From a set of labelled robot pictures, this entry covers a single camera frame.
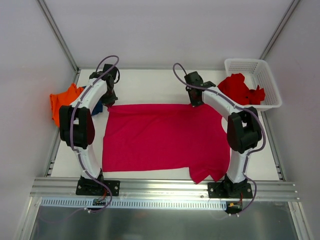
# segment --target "gray wall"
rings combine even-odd
[[[56,127],[49,94],[74,73],[35,0],[0,6],[0,239],[13,239]]]
[[[224,69],[259,58],[292,0],[46,0],[79,67]]]
[[[295,181],[313,235],[320,236],[320,1],[303,0],[269,63],[283,106],[270,110],[287,180]]]

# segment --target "blue cloth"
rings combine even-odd
[[[99,100],[97,103],[96,103],[96,105],[95,105],[95,107],[94,107],[94,109],[92,110],[92,113],[91,113],[91,116],[94,116],[94,115],[97,115],[97,114],[99,114],[99,113],[102,113],[103,112],[103,105],[102,105],[102,102],[101,102],[101,100]]]

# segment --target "white table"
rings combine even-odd
[[[89,75],[94,69],[81,70],[77,86],[85,86],[89,81]],[[125,104],[189,104],[190,100],[185,86],[182,85],[174,76],[172,70],[120,70],[121,79],[115,85],[115,93],[119,100],[115,105]],[[226,78],[225,71],[203,70],[198,71],[203,80],[211,81],[215,84],[220,83]],[[250,79],[245,83],[249,88],[252,87]],[[93,116],[95,127],[95,138],[93,149],[99,163],[102,163],[103,138],[105,135],[109,113],[106,107],[103,112]],[[223,119],[222,126],[226,129],[227,122]],[[66,145],[64,141],[60,142],[56,155],[54,167],[51,173],[52,177],[74,177],[79,178],[81,168],[74,152]],[[164,180],[190,180],[189,168],[179,168],[170,170],[153,170],[153,171],[120,171],[104,172],[106,178],[118,179],[164,179]],[[279,180],[269,141],[265,148],[251,155],[247,175],[251,179],[260,181],[277,181]]]

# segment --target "red fabric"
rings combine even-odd
[[[118,105],[108,109],[102,170],[150,171],[189,167],[195,183],[218,181],[228,170],[230,147],[222,116],[203,104]]]
[[[266,94],[263,88],[249,89],[245,84],[245,76],[241,73],[231,74],[225,80],[220,82],[218,88],[221,92],[241,105],[260,105],[265,100]]]

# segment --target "white plastic basket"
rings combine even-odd
[[[246,106],[253,106],[258,111],[266,111],[282,105],[279,90],[266,61],[250,58],[228,58],[224,61],[224,66],[228,77],[231,74],[241,73],[244,75],[244,83],[249,89],[257,89],[258,85],[264,89],[265,98],[261,105]]]

